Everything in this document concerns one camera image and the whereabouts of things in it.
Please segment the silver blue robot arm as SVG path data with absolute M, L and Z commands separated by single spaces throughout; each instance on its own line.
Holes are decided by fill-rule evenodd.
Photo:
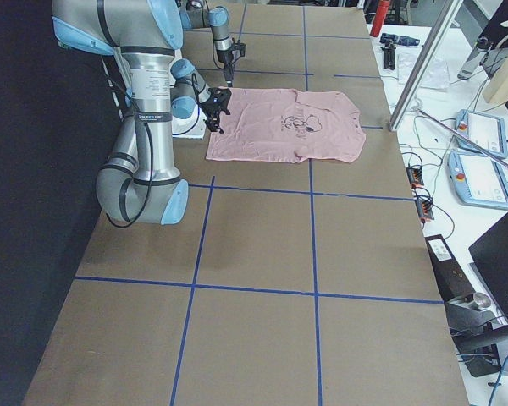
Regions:
M 185 1 L 179 6 L 179 16 L 185 30 L 211 30 L 213 63 L 223 73 L 226 85 L 232 87 L 235 65 L 246 55 L 246 44 L 232 37 L 228 9 L 224 6 L 209 8 L 208 1 Z
M 108 220 L 116 228 L 179 222 L 188 184 L 174 165 L 172 123 L 204 121 L 218 131 L 231 92 L 209 87 L 176 53 L 186 30 L 208 28 L 231 81 L 245 47 L 229 33 L 227 9 L 201 1 L 56 1 L 52 22 L 62 45 L 114 57 L 123 77 L 119 89 L 130 106 L 97 175 L 97 199 Z

